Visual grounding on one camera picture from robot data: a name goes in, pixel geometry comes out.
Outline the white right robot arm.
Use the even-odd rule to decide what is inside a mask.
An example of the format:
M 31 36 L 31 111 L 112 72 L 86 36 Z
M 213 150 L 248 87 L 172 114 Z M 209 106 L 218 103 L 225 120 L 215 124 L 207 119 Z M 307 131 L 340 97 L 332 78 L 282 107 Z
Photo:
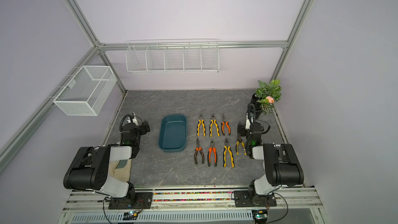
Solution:
M 249 128 L 237 124 L 238 140 L 246 138 L 247 156 L 263 162 L 264 175 L 253 180 L 248 188 L 249 200 L 257 204 L 283 186 L 294 187 L 304 182 L 304 172 L 291 144 L 262 144 L 257 140 L 268 131 L 258 122 L 251 123 Z

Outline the orange black long nose pliers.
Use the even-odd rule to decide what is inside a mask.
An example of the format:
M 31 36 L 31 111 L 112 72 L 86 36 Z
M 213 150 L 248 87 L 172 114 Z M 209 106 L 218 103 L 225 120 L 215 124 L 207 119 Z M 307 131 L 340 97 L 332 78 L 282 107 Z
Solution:
M 198 154 L 200 154 L 201 158 L 202 158 L 202 164 L 204 164 L 205 157 L 204 157 L 203 149 L 202 149 L 202 147 L 200 145 L 200 141 L 199 141 L 198 138 L 197 138 L 197 141 L 196 141 L 196 145 L 197 146 L 195 148 L 195 153 L 194 153 L 194 162 L 195 162 L 195 164 L 198 164 Z

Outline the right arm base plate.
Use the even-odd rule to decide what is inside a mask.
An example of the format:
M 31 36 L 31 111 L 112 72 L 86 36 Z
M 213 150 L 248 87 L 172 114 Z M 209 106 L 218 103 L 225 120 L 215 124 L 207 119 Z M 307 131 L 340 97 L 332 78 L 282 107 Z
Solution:
M 236 207 L 275 207 L 277 206 L 274 195 L 262 196 L 245 191 L 234 191 L 231 196 Z

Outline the orange black combination pliers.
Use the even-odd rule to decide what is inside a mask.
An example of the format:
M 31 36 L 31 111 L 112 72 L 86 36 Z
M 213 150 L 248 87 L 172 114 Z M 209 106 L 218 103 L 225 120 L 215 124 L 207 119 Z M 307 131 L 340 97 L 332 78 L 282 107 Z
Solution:
M 214 166 L 216 167 L 218 162 L 217 162 L 217 149 L 215 147 L 215 142 L 213 139 L 210 141 L 210 147 L 208 150 L 208 155 L 207 155 L 207 164 L 210 167 L 211 163 L 214 163 Z

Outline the yellow black long nose pliers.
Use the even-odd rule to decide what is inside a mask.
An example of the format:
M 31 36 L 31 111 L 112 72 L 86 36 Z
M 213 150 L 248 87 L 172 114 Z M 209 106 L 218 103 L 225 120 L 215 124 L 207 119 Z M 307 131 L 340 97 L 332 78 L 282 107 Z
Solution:
M 237 155 L 239 155 L 239 147 L 240 146 L 242 146 L 244 155 L 246 155 L 247 154 L 247 150 L 246 150 L 246 147 L 245 147 L 245 142 L 243 141 L 242 136 L 238 133 L 237 134 L 237 142 L 236 142 L 236 145 L 235 145 L 235 151 L 236 151 Z

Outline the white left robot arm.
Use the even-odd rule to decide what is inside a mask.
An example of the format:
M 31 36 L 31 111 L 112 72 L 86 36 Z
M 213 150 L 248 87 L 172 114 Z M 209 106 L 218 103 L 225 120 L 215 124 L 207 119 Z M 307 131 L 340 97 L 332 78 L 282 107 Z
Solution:
M 109 175 L 109 164 L 134 159 L 140 151 L 141 136 L 150 132 L 147 120 L 137 125 L 134 121 L 119 125 L 121 144 L 101 147 L 81 147 L 69 166 L 63 185 L 76 191 L 92 190 L 112 198 L 126 198 L 135 202 L 132 183 Z

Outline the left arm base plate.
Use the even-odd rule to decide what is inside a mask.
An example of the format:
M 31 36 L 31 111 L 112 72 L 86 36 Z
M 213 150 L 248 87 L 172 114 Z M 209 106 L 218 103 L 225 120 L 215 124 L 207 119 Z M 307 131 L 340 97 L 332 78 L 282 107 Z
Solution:
M 108 209 L 150 209 L 152 199 L 152 192 L 136 192 L 132 199 L 111 198 Z

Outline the large yellow black pliers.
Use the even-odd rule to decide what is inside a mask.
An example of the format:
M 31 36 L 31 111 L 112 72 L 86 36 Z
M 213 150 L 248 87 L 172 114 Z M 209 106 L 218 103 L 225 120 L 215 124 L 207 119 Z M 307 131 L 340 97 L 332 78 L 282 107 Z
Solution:
M 213 127 L 216 128 L 215 134 L 213 134 Z M 210 119 L 209 135 L 210 135 L 210 137 L 213 137 L 215 135 L 220 136 L 219 126 L 217 124 L 217 119 L 214 114 L 211 115 L 211 119 Z

